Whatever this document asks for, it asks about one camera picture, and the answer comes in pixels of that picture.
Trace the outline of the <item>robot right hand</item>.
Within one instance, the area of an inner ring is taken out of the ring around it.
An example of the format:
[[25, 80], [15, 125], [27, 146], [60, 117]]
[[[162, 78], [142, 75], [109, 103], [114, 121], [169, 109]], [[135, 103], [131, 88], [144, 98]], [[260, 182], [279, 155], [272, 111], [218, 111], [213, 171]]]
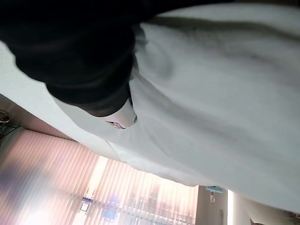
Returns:
[[50, 94], [87, 113], [87, 128], [136, 123], [129, 78], [133, 26], [211, 0], [3, 0], [0, 39], [17, 67]]

